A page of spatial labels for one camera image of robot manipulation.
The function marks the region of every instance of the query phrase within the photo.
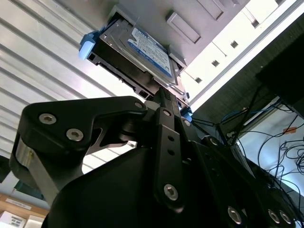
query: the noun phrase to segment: black cable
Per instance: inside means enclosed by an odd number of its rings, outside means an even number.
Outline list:
[[[282,147],[283,147],[283,146],[286,146],[287,143],[294,143],[294,142],[303,142],[303,140],[291,140],[291,141],[286,141],[286,142],[284,142],[284,143],[282,143],[282,144],[280,145],[280,147],[279,147],[279,152],[278,152],[278,158],[277,158],[277,169],[276,169],[276,171],[275,171],[275,177],[277,176],[278,166],[279,166],[279,164],[281,164],[281,163],[283,162],[285,155],[288,153],[288,151],[290,151],[291,149],[293,149],[293,148],[295,148],[295,147],[298,147],[298,146],[292,146],[291,148],[288,148],[288,149],[284,152],[283,158],[282,158],[282,160],[281,160],[281,162],[280,162]]]
[[[283,133],[279,133],[279,134],[276,134],[276,135],[273,135],[271,136],[269,139],[267,139],[265,142],[263,142],[263,144],[261,145],[258,153],[257,153],[257,164],[259,165],[259,167],[261,167],[261,164],[260,164],[260,154],[261,154],[261,151],[262,151],[262,148],[263,146],[269,141],[271,140],[272,138],[275,138],[275,137],[281,137],[282,135],[284,135],[286,132],[289,132],[289,131],[294,131],[295,129],[298,129],[300,127],[302,127],[304,125],[304,123],[300,126],[298,126],[297,128],[293,128],[293,129],[289,129],[290,126],[294,123],[294,121],[296,120],[296,118],[298,117],[298,115],[292,120],[292,122],[289,124],[289,126],[286,128],[286,130],[283,132]]]
[[[255,100],[256,100],[256,98],[257,98],[258,92],[260,91],[261,88],[262,88],[262,86],[259,86],[259,87],[256,89],[256,92],[255,92],[255,94],[254,94],[254,96],[253,96],[253,98],[252,98],[252,100],[251,100],[251,102],[250,102],[250,104],[249,104],[249,107],[248,107],[248,109],[246,110],[246,113],[245,113],[245,115],[244,115],[242,121],[241,121],[240,124],[239,124],[239,128],[238,128],[238,130],[237,130],[237,132],[236,132],[236,134],[235,134],[235,136],[234,136],[234,138],[233,138],[233,140],[232,140],[232,142],[231,142],[231,145],[234,145],[234,143],[236,142],[236,140],[237,140],[237,138],[238,138],[238,136],[239,136],[239,134],[240,134],[240,132],[241,132],[241,130],[242,130],[242,128],[243,128],[243,125],[244,125],[245,121],[247,120],[247,117],[248,117],[248,115],[250,114],[250,111],[251,111],[251,109],[252,109],[252,107],[253,107],[253,105],[254,105],[254,103],[255,103]]]
[[[198,119],[198,118],[192,118],[192,120],[194,120],[194,121],[202,121],[202,122],[205,122],[205,123],[209,123],[209,124],[215,125],[215,123],[213,123],[211,121],[202,120],[202,119]]]
[[[289,110],[285,110],[285,109],[282,109],[282,108],[279,108],[279,107],[275,107],[276,109],[278,110],[281,110],[283,112],[286,112],[286,113],[293,113],[293,110],[289,109]]]
[[[202,125],[205,125],[205,126],[208,126],[208,127],[213,127],[214,126],[214,125],[210,125],[210,124],[207,124],[207,123],[198,122],[197,120],[192,120],[192,123],[202,124]]]
[[[299,210],[300,210],[300,206],[301,206],[301,191],[300,191],[300,188],[295,184],[295,183],[293,183],[293,182],[291,182],[291,181],[288,181],[288,180],[285,180],[285,179],[282,179],[283,181],[287,181],[287,182],[289,182],[289,183],[291,183],[291,184],[293,184],[293,185],[295,185],[296,186],[296,188],[299,190]]]
[[[239,113],[235,114],[235,115],[232,115],[230,117],[228,117],[227,119],[225,119],[224,121],[221,121],[220,124],[227,124],[231,121],[233,121],[234,119],[240,117],[241,115],[243,115],[245,112],[247,111],[247,109],[244,109],[242,111],[240,111]]]
[[[271,134],[267,134],[267,133],[264,133],[264,132],[258,132],[258,131],[244,131],[244,132],[241,132],[241,133],[260,133],[260,134],[265,134],[265,135],[268,135],[268,136],[271,136],[271,137],[274,137],[274,135],[271,135]]]

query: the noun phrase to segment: black metal bracket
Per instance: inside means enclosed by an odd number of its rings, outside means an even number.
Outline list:
[[[78,216],[75,197],[88,211],[71,226],[85,226],[102,211],[108,227],[140,227],[146,221],[184,227],[215,215],[219,227],[294,227],[292,215],[285,211],[290,223],[279,217],[284,207],[230,148],[210,137],[201,142],[180,117],[175,96],[160,89],[146,104],[111,97],[31,104],[23,110],[10,166],[52,205],[46,220],[51,228],[66,228],[65,221]],[[136,149],[82,174],[86,154],[128,140],[137,141]],[[207,227],[213,219],[207,219]]]

